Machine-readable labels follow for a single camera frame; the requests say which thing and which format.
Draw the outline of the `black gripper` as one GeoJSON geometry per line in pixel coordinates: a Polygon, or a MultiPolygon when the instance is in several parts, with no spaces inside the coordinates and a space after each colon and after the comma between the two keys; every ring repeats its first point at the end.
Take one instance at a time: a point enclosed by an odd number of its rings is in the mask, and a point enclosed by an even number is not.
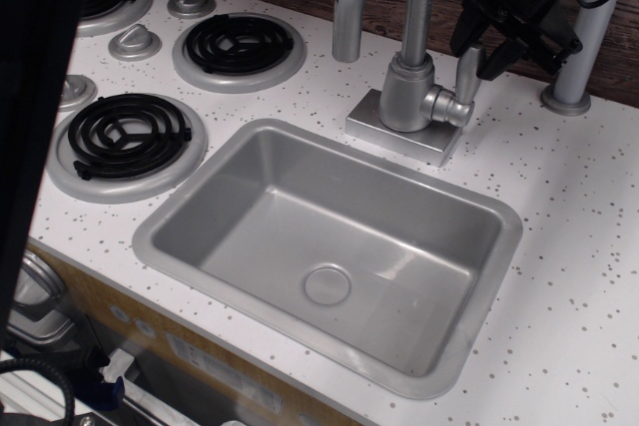
{"type": "Polygon", "coordinates": [[[568,57],[582,49],[561,8],[560,0],[461,0],[462,12],[450,38],[461,56],[492,27],[503,42],[482,62],[477,77],[493,81],[517,61],[537,64],[553,76],[568,57]]]}

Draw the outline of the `dark foreground robot arm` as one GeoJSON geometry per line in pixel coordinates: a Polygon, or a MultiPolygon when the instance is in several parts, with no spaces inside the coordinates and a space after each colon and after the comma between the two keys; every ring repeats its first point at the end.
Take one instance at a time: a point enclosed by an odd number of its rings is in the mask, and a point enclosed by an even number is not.
{"type": "Polygon", "coordinates": [[[1,0],[1,321],[8,321],[84,0],[1,0]]]}

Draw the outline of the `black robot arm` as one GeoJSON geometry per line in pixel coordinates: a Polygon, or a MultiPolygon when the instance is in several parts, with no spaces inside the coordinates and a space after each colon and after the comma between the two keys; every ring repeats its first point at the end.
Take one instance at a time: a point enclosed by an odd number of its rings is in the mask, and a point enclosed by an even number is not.
{"type": "MultiPolygon", "coordinates": [[[[490,27],[503,36],[503,42],[479,61],[476,76],[481,80],[494,80],[521,59],[555,75],[570,56],[583,50],[560,0],[461,1],[462,13],[450,39],[455,56],[478,47],[490,27]]],[[[582,8],[594,9],[611,0],[576,1],[582,8]]]]}

